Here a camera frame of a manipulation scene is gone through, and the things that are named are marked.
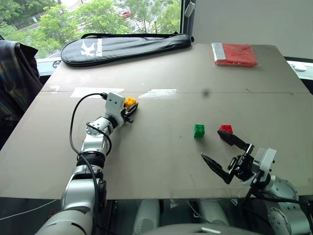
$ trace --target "white logo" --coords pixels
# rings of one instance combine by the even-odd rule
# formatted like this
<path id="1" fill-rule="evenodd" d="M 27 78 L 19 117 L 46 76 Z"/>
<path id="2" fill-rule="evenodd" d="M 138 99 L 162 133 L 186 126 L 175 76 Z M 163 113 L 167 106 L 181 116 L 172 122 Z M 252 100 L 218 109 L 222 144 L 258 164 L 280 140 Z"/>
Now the white logo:
<path id="1" fill-rule="evenodd" d="M 90 57 L 94 56 L 94 53 L 91 53 L 92 51 L 95 50 L 94 43 L 92 43 L 92 45 L 90 47 L 88 47 L 88 46 L 86 46 L 85 41 L 83 40 L 83 44 L 82 44 L 81 48 L 84 50 L 84 51 L 80 51 L 82 55 L 86 55 L 87 57 L 88 56 L 90 56 Z M 98 38 L 96 56 L 102 56 L 102 38 Z"/>

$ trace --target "red package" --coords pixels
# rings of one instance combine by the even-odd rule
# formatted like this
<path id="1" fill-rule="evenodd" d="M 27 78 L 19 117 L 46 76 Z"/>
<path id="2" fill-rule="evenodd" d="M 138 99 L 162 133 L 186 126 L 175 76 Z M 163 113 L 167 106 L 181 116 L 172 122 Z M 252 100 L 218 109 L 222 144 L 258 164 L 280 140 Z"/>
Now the red package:
<path id="1" fill-rule="evenodd" d="M 216 65 L 257 66 L 258 61 L 251 45 L 212 43 Z"/>

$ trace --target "car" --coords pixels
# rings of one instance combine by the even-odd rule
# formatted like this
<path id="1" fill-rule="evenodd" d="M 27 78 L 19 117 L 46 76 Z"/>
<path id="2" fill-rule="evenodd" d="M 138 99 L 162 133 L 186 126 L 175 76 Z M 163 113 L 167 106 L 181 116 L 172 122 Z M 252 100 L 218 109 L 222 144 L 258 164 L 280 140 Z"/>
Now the car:
<path id="1" fill-rule="evenodd" d="M 121 14 L 121 17 L 127 18 L 127 17 L 130 16 L 130 14 L 131 14 L 131 11 L 124 11 L 124 12 Z"/>

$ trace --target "white wall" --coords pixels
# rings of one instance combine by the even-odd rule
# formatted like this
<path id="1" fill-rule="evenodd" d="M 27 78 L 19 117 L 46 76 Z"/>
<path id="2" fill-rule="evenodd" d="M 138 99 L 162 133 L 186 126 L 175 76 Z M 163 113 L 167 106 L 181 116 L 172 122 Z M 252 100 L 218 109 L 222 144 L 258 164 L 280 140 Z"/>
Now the white wall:
<path id="1" fill-rule="evenodd" d="M 313 59 L 313 0 L 197 0 L 195 43 L 276 45 Z"/>

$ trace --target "window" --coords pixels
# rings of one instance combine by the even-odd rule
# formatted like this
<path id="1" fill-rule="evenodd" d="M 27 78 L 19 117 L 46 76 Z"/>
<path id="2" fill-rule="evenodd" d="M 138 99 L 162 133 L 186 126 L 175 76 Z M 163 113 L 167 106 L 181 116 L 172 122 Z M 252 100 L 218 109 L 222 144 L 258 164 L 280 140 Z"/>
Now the window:
<path id="1" fill-rule="evenodd" d="M 182 0 L 4 0 L 0 35 L 38 49 L 36 58 L 60 56 L 83 34 L 180 31 Z"/>

